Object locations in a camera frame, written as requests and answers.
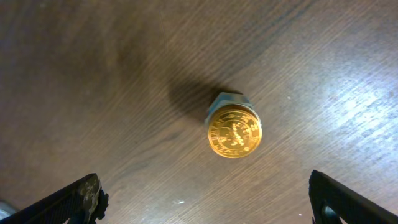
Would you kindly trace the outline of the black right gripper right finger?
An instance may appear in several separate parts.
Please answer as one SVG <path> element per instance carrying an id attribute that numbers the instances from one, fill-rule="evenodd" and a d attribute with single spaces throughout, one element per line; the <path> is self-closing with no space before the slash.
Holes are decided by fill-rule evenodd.
<path id="1" fill-rule="evenodd" d="M 397 215 L 317 170 L 311 173 L 308 194 L 313 224 L 397 224 Z"/>

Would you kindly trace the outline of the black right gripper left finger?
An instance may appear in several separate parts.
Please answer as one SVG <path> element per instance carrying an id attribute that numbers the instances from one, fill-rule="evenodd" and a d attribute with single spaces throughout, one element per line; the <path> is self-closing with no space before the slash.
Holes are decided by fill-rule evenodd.
<path id="1" fill-rule="evenodd" d="M 105 217 L 108 200 L 99 177 L 92 173 L 2 219 L 1 224 L 96 224 Z"/>

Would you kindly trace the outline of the small jar gold lid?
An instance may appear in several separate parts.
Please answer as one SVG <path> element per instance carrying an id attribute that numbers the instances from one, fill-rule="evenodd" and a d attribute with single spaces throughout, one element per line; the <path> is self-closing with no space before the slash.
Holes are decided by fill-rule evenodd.
<path id="1" fill-rule="evenodd" d="M 208 109 L 205 127 L 212 150 L 230 159 L 248 156 L 262 139 L 261 119 L 240 93 L 219 93 Z"/>

